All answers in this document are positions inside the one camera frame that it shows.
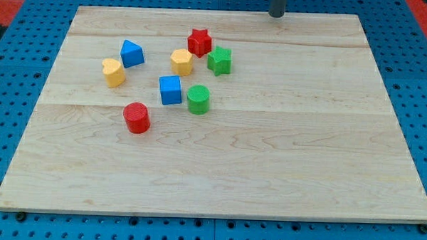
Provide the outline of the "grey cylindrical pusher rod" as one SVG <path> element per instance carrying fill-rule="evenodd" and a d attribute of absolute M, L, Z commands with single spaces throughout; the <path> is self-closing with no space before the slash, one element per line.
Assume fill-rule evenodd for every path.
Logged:
<path fill-rule="evenodd" d="M 283 17 L 288 0 L 270 0 L 270 6 L 268 9 L 268 14 L 274 18 Z"/>

